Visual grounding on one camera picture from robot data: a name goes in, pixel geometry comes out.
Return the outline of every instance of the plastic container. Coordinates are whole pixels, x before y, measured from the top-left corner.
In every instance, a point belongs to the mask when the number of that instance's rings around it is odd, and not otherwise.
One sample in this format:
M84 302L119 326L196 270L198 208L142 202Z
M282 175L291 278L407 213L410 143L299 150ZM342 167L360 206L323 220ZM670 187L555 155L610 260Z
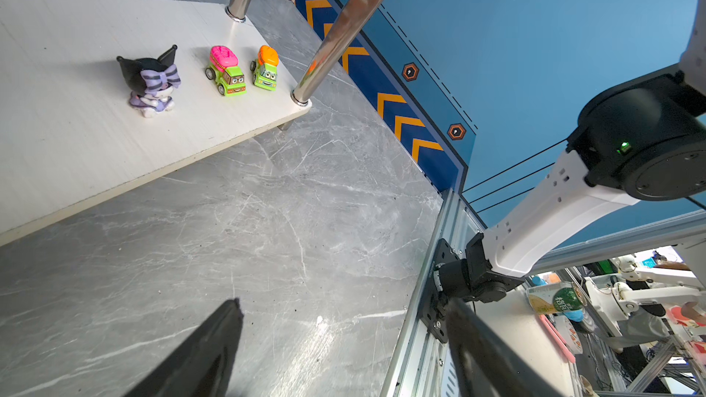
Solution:
M585 298L571 282L527 288L527 299L537 314L572 312L583 308Z

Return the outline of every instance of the striped bow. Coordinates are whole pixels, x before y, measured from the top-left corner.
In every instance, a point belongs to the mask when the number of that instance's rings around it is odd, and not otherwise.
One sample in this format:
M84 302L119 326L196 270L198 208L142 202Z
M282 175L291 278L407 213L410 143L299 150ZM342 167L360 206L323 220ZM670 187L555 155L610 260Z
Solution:
M177 66L172 65L163 72L152 71L151 69L145 69L140 71L140 75L145 80L145 93L156 95L157 92L166 89L171 84L173 87L178 88L181 84L181 79L179 78L179 73L177 72Z

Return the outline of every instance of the orange hexagon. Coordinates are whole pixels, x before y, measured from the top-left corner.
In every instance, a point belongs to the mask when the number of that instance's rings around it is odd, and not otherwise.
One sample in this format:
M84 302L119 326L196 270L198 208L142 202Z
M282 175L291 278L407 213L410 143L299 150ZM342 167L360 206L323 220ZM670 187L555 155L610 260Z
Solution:
M404 69L402 70L402 76L408 82L411 82L412 80L416 80L418 75L419 75L419 67L417 65L415 65L414 63L406 64L404 66Z
M462 139L465 135L466 128L464 128L461 124L457 123L448 128L448 136L451 137L451 139Z

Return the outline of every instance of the gray marble surface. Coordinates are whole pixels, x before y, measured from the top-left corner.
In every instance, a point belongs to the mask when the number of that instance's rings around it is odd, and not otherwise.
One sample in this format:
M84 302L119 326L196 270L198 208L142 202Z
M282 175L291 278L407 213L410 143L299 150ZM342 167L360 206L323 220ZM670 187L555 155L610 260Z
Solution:
M249 17L301 76L293 4ZM313 103L0 247L0 396L119 396L234 296L230 395L378 395L441 201L339 65Z

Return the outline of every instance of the green led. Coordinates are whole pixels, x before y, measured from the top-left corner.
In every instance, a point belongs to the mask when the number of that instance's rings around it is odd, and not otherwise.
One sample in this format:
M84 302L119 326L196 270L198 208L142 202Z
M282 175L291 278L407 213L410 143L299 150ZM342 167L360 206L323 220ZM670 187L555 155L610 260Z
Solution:
M630 149L632 149L632 146L630 145L630 143L622 142L620 145L620 148L618 149L618 153L625 155L630 151Z

